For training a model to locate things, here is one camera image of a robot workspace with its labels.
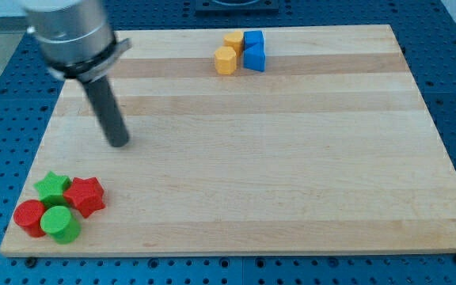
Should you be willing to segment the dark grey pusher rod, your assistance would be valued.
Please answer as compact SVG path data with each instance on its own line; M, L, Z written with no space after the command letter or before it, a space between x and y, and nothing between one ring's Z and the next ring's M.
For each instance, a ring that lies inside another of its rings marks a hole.
M83 82L82 87L108 144L112 147L125 146L130 136L108 78L104 76L96 81Z

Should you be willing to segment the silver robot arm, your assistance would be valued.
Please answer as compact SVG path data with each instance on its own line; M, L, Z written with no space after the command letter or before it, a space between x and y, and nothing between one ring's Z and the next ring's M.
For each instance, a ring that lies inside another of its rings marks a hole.
M51 74L82 85L110 146L122 147L130 136L112 92L108 71L131 48L119 40L100 0L21 0Z

